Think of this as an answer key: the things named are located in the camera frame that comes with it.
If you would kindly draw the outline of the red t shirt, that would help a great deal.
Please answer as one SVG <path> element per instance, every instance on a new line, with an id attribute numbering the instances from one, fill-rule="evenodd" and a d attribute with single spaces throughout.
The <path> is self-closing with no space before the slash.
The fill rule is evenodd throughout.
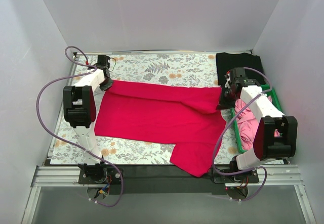
<path id="1" fill-rule="evenodd" d="M 220 94 L 219 87 L 115 81 L 103 96 L 95 134 L 172 144 L 171 163 L 200 177 L 212 166 L 226 124 L 217 109 Z"/>

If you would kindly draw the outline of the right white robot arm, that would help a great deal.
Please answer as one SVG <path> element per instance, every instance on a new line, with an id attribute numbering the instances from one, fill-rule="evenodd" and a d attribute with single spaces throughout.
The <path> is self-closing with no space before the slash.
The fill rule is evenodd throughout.
<path id="1" fill-rule="evenodd" d="M 220 107 L 235 103 L 237 99 L 245 102 L 258 121 L 258 129 L 253 147 L 236 156 L 229 165 L 227 172 L 212 166 L 214 173 L 223 176 L 235 176 L 258 169 L 262 164 L 291 158 L 296 153 L 298 122 L 294 116 L 286 116 L 269 100 L 267 92 L 262 90 L 255 79 L 246 76 L 246 67 L 233 68 L 225 77 L 225 88 L 222 90 Z"/>

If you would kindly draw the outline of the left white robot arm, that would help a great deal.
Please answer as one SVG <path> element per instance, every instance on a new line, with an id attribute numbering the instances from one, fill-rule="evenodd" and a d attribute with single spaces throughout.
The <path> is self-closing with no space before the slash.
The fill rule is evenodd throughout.
<path id="1" fill-rule="evenodd" d="M 96 183 L 103 183 L 107 171 L 103 167 L 102 155 L 97 146 L 94 124 L 97 117 L 94 91 L 108 90 L 113 80 L 110 78 L 110 60 L 107 55 L 97 57 L 95 72 L 63 89 L 64 119 L 70 124 L 78 136 L 78 145 L 84 150 L 84 162 L 79 164 L 85 177 Z"/>

